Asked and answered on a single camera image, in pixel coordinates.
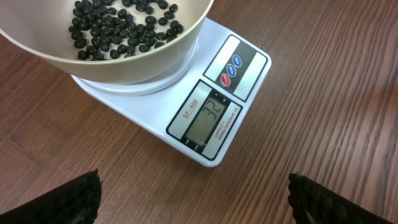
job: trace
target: digital display screen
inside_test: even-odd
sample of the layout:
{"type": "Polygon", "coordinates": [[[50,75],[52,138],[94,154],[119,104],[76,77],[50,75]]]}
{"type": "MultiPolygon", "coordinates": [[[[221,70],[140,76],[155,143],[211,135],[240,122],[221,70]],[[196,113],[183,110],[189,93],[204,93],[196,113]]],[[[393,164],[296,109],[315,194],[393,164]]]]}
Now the digital display screen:
{"type": "Polygon", "coordinates": [[[224,109],[218,100],[209,97],[185,137],[203,147],[224,109]]]}

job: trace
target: bowl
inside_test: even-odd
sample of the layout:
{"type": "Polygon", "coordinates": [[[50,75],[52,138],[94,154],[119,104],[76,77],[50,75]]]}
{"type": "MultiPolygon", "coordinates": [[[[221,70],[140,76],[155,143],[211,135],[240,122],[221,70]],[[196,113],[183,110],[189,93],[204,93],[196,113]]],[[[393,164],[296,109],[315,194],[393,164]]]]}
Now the bowl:
{"type": "MultiPolygon", "coordinates": [[[[72,13],[74,0],[2,0],[0,33],[12,43],[76,77],[101,83],[136,83],[156,77],[183,60],[196,40],[213,1],[167,0],[169,6],[178,5],[175,19],[184,26],[184,32],[158,49],[152,47],[147,53],[128,58],[122,56],[117,60],[78,60],[77,52],[82,49],[74,47],[74,40],[68,31],[75,17],[72,13]]],[[[154,8],[153,16],[157,19],[168,10],[162,10],[156,2],[150,3],[150,6],[154,8]]],[[[117,10],[125,8],[134,16],[136,24],[145,24],[148,16],[137,11],[135,5],[123,6],[122,0],[115,0],[112,6],[107,7],[117,10]]],[[[170,28],[170,21],[166,26],[160,26],[157,22],[155,31],[165,32],[170,28]]],[[[85,39],[91,45],[90,31],[85,32],[85,39]]],[[[123,39],[123,44],[127,45],[127,39],[123,39]]],[[[111,49],[116,48],[117,45],[111,44],[111,49]]]]}

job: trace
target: bowl rim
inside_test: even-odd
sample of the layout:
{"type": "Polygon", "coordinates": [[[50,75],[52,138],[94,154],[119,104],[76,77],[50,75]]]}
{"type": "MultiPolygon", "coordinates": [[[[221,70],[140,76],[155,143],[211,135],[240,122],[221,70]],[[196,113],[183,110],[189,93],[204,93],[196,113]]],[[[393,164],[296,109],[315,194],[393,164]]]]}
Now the bowl rim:
{"type": "Polygon", "coordinates": [[[8,35],[6,32],[4,32],[1,28],[0,28],[0,34],[5,36],[5,38],[7,38],[9,41],[11,41],[13,44],[17,45],[20,48],[22,48],[22,49],[24,49],[24,50],[26,50],[26,51],[28,51],[30,53],[36,54],[39,57],[46,58],[46,59],[49,59],[49,60],[52,60],[52,61],[56,61],[56,62],[71,63],[71,64],[75,64],[75,65],[97,65],[97,64],[106,65],[106,64],[124,63],[124,62],[128,62],[128,61],[131,61],[131,60],[138,60],[138,59],[140,59],[142,57],[149,56],[150,54],[156,54],[157,52],[165,51],[169,47],[177,44],[179,39],[182,39],[185,36],[187,36],[189,33],[191,33],[191,31],[194,30],[199,25],[199,23],[202,20],[204,20],[206,15],[209,13],[213,3],[214,3],[214,0],[210,0],[209,4],[207,5],[207,8],[203,12],[203,14],[200,16],[200,18],[194,23],[194,25],[192,25],[187,31],[185,31],[182,35],[177,37],[171,43],[165,44],[164,47],[159,47],[158,49],[151,50],[150,52],[146,52],[144,54],[140,54],[140,55],[137,55],[135,57],[121,58],[121,59],[118,59],[118,60],[83,61],[83,60],[72,60],[72,59],[60,58],[60,57],[51,56],[51,55],[39,52],[37,50],[34,50],[34,49],[30,48],[30,47],[25,46],[24,44],[16,41],[14,38],[12,38],[10,35],[8,35]]]}

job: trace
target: digital kitchen scale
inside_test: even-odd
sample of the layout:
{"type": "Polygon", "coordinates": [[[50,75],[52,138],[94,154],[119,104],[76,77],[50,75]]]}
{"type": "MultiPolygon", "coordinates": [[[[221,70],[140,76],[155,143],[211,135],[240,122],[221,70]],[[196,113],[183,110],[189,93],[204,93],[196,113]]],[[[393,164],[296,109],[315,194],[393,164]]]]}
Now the digital kitchen scale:
{"type": "Polygon", "coordinates": [[[207,167],[224,158],[271,58],[206,19],[183,61],[131,85],[73,79],[88,94],[207,167]]]}

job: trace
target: wooden table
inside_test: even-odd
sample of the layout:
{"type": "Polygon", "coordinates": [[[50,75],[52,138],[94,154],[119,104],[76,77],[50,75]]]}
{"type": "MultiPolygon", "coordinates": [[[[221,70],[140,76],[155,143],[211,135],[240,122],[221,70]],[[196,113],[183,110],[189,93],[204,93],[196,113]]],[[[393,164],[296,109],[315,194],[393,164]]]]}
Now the wooden table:
{"type": "Polygon", "coordinates": [[[95,168],[96,223],[293,223],[299,172],[398,223],[398,1],[217,0],[271,72],[207,169],[0,37],[0,213],[95,168]]]}

